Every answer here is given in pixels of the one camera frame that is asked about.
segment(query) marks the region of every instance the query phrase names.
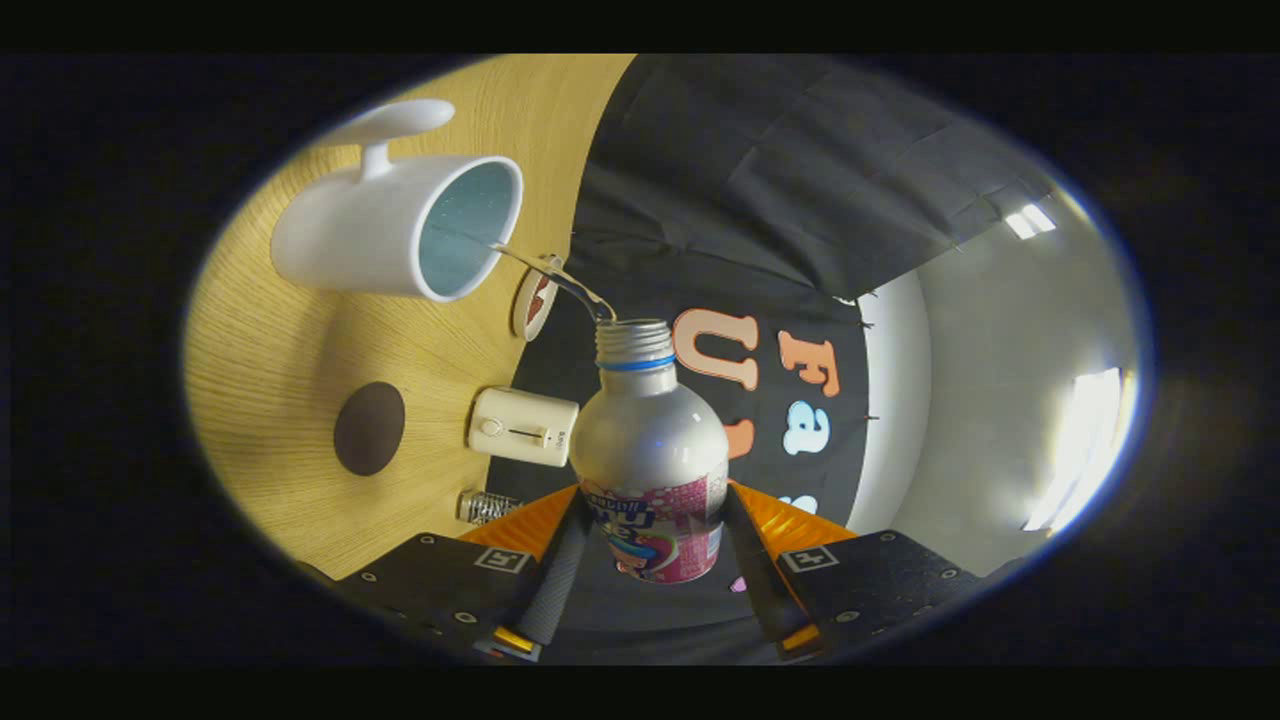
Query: brown circle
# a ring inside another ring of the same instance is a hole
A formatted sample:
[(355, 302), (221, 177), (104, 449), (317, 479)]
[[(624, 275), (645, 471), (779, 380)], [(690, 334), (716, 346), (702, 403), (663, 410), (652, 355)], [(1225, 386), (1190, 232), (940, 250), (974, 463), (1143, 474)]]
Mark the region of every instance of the brown circle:
[(343, 468), (372, 475), (387, 466), (404, 436), (404, 398), (387, 383), (369, 383), (347, 398), (333, 427)]

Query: white wall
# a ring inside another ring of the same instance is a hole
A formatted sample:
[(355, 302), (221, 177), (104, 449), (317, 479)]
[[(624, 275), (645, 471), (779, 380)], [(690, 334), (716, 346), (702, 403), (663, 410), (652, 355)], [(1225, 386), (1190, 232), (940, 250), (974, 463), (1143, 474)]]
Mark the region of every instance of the white wall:
[(929, 322), (915, 272), (858, 299), (867, 336), (867, 454), (846, 527), (858, 533), (893, 523), (920, 456), (932, 382)]
[[(929, 420), (892, 527), (979, 575), (1047, 539), (1021, 525), (1052, 478), (1074, 378), (1137, 364), (1112, 247), (1073, 205), (1039, 205), (1059, 229), (1018, 240), (998, 225), (916, 270), (931, 340)], [(896, 402), (919, 401), (904, 393)]]

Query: aluminum bottle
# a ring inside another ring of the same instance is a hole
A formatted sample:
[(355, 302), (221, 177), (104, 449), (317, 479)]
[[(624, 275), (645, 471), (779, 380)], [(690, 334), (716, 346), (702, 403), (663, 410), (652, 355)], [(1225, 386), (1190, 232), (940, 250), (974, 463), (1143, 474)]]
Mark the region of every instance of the aluminum bottle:
[(570, 438), (579, 487), (626, 573), (663, 584), (699, 578), (723, 532), (724, 427), (676, 380), (666, 322), (602, 322), (595, 346), (600, 391)]

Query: bottle label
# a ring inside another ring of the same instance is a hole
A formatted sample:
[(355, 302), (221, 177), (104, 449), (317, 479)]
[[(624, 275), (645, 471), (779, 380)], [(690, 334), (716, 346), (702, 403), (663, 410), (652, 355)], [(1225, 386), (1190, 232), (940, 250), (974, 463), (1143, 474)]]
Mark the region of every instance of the bottle label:
[(728, 465), (691, 483), (640, 497), (620, 496), (586, 478), (582, 495), (627, 574), (650, 583), (686, 583), (707, 574), (719, 556)]

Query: wood grain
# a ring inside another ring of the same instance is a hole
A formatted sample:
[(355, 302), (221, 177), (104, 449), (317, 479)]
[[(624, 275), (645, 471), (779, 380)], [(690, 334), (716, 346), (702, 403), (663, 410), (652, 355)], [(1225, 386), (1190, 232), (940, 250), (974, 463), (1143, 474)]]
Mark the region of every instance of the wood grain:
[[(397, 100), (440, 97), (457, 113), (393, 141), (392, 159), (513, 159), (525, 197), (512, 247), (567, 258), (586, 154), (631, 59), (507, 55), (428, 82)], [(481, 388), (511, 382), (525, 346), (511, 332), (524, 269), (509, 259), (447, 305), (314, 291), (275, 273), (271, 229), (288, 202), (357, 163), (353, 146), (308, 149), (248, 199), (201, 272), (183, 359), (192, 420), (219, 480), (282, 550), (335, 578), (413, 533), (472, 529), (454, 519), (454, 500), (484, 487), (489, 457), (465, 445), (467, 413)], [(362, 478), (338, 462), (333, 427), (347, 397), (374, 380), (403, 395), (404, 437), (385, 469)]]

